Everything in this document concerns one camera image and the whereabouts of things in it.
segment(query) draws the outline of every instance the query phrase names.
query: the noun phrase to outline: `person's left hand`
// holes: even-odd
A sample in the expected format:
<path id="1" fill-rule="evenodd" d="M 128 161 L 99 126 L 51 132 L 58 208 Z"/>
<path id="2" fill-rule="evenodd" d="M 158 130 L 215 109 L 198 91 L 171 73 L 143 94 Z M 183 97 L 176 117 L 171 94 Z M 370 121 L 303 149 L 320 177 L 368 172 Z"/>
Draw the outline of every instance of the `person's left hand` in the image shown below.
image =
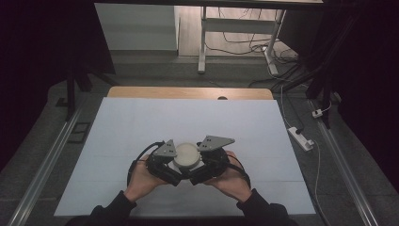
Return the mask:
<path id="1" fill-rule="evenodd" d="M 148 155 L 145 155 L 136 163 L 130 183 L 123 193 L 131 203 L 150 194 L 156 187 L 167 184 L 149 173 L 145 162 L 148 157 Z"/>

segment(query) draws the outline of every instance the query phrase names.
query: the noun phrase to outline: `black sleeve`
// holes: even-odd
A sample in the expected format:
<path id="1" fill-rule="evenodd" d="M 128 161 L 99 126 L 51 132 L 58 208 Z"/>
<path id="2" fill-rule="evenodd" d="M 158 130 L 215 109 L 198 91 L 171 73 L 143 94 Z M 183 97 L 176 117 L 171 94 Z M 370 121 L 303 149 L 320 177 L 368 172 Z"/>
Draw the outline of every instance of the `black sleeve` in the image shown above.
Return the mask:
<path id="1" fill-rule="evenodd" d="M 124 225 L 130 215 L 130 211 L 137 206 L 136 203 L 131 203 L 123 195 L 120 194 L 105 208 L 98 205 L 91 212 L 88 217 L 87 226 L 119 226 Z"/>
<path id="2" fill-rule="evenodd" d="M 281 204 L 269 204 L 256 189 L 244 203 L 237 203 L 237 207 L 244 212 L 248 225 L 263 226 L 297 226 L 297 223 L 288 217 L 287 210 Z"/>

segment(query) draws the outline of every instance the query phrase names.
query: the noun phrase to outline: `wooden edge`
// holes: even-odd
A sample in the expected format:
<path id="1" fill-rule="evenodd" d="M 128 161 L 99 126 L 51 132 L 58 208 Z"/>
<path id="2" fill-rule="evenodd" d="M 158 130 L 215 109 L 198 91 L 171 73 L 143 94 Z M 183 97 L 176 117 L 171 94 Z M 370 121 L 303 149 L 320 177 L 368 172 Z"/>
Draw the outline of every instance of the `wooden edge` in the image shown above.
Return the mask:
<path id="1" fill-rule="evenodd" d="M 113 87 L 107 97 L 154 99 L 273 100 L 269 89 L 177 88 L 177 87 Z"/>

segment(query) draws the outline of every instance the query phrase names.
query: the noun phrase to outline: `floor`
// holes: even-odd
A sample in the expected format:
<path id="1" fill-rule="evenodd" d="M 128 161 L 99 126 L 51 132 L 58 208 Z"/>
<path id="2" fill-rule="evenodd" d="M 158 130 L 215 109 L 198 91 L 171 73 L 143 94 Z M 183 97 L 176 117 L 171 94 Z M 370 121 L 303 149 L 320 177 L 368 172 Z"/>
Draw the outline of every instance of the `floor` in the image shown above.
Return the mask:
<path id="1" fill-rule="evenodd" d="M 231 15 L 240 17 L 244 13 L 244 9 L 241 10 L 235 14 L 231 13 Z M 223 12 L 226 16 L 230 15 L 225 9 L 223 9 Z M 193 16 L 195 13 L 199 13 L 199 11 L 195 8 L 188 8 L 186 13 Z M 209 15 L 212 15 L 212 13 L 214 13 L 213 16 L 218 16 L 217 10 L 210 11 Z M 189 27 L 194 27 L 193 25 L 184 25 L 184 21 L 182 19 L 181 31 Z M 114 53 L 112 57 L 117 75 L 109 76 L 123 86 L 224 88 L 246 88 L 253 80 L 271 78 L 265 68 L 264 58 L 261 56 L 257 57 L 257 54 L 253 54 L 250 57 L 227 57 L 227 55 L 218 56 L 220 53 L 215 53 L 215 56 L 207 59 L 206 74 L 199 75 L 197 73 L 197 52 L 199 49 L 196 47 L 189 48 L 190 46 L 198 46 L 197 44 L 193 44 L 199 40 L 195 37 L 199 37 L 199 35 L 187 38 L 185 41 L 183 35 L 181 36 L 181 56 Z M 247 34 L 244 34 L 237 39 L 247 40 L 247 38 Z M 247 43 L 244 47 L 227 44 L 222 36 L 211 38 L 209 44 L 215 45 L 216 48 L 231 48 L 229 51 L 237 52 L 246 51 L 248 48 Z M 290 66 L 289 64 L 279 64 L 278 68 L 280 71 L 285 72 Z M 91 92 L 76 91 L 78 102 L 83 97 L 88 99 L 87 104 L 83 106 L 84 109 L 78 118 L 78 122 L 92 123 L 94 121 L 102 98 L 106 96 L 106 93 L 111 88 L 111 86 L 93 75 L 90 76 L 90 80 L 93 83 Z M 270 89 L 276 81 L 278 80 L 258 83 L 253 87 L 255 89 Z M 365 225 L 353 202 L 351 194 L 346 188 L 346 184 L 342 179 L 336 163 L 331 158 L 331 153 L 321 136 L 317 122 L 310 115 L 309 100 L 304 96 L 305 89 L 306 87 L 298 87 L 290 91 L 287 95 L 283 95 L 283 104 L 281 104 L 281 96 L 278 92 L 274 93 L 274 97 L 278 100 L 280 107 L 284 107 L 286 120 L 292 125 L 304 124 L 306 127 L 304 134 L 316 140 L 319 144 L 318 152 L 304 153 L 292 140 L 295 155 L 304 178 L 307 181 L 309 191 L 315 197 L 316 169 L 320 166 L 317 197 L 319 206 L 321 206 L 326 214 L 330 225 Z M 6 225 L 9 222 L 15 208 L 18 206 L 32 178 L 40 167 L 41 162 L 51 149 L 59 131 L 64 126 L 66 108 L 56 106 L 56 103 L 59 98 L 65 97 L 65 82 L 57 84 L 49 90 L 48 103 L 44 107 L 41 116 L 20 146 L 18 152 L 8 163 L 7 167 L 1 171 L 0 225 Z M 398 193 L 381 172 L 374 159 L 342 121 L 337 112 L 337 104 L 334 102 L 330 109 L 330 119 L 333 125 L 331 130 L 339 140 L 346 160 L 363 189 L 369 204 L 373 208 L 379 225 L 395 226 L 399 222 L 397 211 L 399 209 Z M 70 135 L 68 140 L 76 141 L 80 138 L 80 135 Z M 54 218 L 53 213 L 68 183 L 83 145 L 83 143 L 76 142 L 66 143 L 25 225 L 64 225 L 67 222 L 66 218 Z M 319 154 L 321 154 L 320 165 L 318 161 Z M 292 216 L 292 218 L 299 225 L 326 225 L 320 215 Z"/>

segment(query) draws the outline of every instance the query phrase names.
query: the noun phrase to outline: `hand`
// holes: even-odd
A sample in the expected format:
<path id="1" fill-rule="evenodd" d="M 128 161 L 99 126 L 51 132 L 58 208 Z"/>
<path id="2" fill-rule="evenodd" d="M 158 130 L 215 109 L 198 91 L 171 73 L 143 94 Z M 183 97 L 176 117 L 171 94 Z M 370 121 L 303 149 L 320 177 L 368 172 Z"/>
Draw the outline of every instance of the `hand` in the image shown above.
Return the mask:
<path id="1" fill-rule="evenodd" d="M 234 152 L 226 151 L 228 155 L 236 157 Z M 230 162 L 235 166 L 242 168 L 237 160 L 230 157 Z M 205 185 L 214 186 L 223 194 L 232 197 L 239 202 L 245 202 L 252 195 L 252 192 L 247 184 L 247 181 L 243 178 L 240 172 L 227 168 L 223 174 L 204 182 Z"/>
<path id="2" fill-rule="evenodd" d="M 145 155 L 140 161 L 137 161 L 130 183 L 123 193 L 130 202 L 135 202 L 150 194 L 156 187 L 167 184 L 149 173 L 145 162 L 148 157 L 148 155 Z"/>

